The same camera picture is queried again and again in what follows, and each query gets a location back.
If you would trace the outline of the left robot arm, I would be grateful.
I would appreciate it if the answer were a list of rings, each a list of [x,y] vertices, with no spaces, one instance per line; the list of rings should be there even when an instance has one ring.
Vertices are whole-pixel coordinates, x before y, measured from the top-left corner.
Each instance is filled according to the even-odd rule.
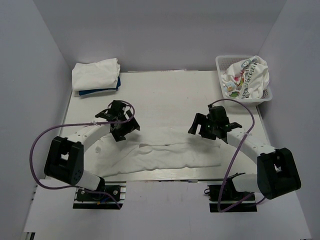
[[[113,100],[108,108],[94,116],[88,123],[80,123],[81,129],[67,137],[55,137],[50,145],[44,174],[71,187],[87,190],[99,200],[105,196],[105,180],[84,170],[86,151],[98,140],[111,136],[116,142],[140,126],[134,117],[134,107],[124,100]]]

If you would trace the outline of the plain white t shirt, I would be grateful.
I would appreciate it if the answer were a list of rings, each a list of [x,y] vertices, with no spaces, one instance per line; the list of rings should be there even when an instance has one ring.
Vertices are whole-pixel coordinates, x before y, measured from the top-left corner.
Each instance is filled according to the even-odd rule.
[[[142,171],[216,167],[221,163],[221,147],[216,141],[180,127],[147,127],[119,142],[110,134],[102,137],[86,167],[105,178]]]

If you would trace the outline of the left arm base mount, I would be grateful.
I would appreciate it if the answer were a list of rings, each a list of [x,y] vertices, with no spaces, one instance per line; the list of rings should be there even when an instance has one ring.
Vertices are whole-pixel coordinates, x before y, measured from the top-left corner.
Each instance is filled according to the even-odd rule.
[[[107,182],[102,190],[107,194],[89,193],[80,188],[75,192],[73,209],[119,210],[125,201],[126,187],[126,182]]]

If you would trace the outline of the white printed t shirt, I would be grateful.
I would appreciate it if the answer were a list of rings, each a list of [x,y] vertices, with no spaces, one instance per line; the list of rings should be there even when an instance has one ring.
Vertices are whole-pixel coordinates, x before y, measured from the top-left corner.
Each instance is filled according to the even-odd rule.
[[[221,74],[222,92],[239,102],[261,99],[269,82],[268,64],[257,55],[232,63]]]

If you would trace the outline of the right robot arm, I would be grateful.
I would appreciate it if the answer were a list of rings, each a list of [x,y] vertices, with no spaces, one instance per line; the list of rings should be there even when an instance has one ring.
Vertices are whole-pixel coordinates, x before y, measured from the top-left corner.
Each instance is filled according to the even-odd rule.
[[[266,199],[283,196],[299,190],[301,179],[292,152],[261,142],[237,122],[230,122],[223,106],[209,106],[208,114],[197,113],[188,130],[209,140],[220,139],[242,152],[256,164],[256,173],[228,175],[222,182],[226,195],[236,200],[247,193],[260,193]]]

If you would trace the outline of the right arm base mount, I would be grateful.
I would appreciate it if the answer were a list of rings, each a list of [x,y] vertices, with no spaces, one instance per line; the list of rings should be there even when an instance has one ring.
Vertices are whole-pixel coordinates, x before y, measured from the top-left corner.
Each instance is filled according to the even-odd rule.
[[[211,213],[218,213],[218,199],[221,185],[212,184],[204,190],[204,194],[209,199],[209,209]],[[225,186],[222,192],[220,208],[224,210],[231,205],[249,195],[249,192],[236,192],[230,186]],[[257,212],[255,195],[251,195],[246,200],[238,204],[237,206],[226,211],[227,213],[254,213]]]

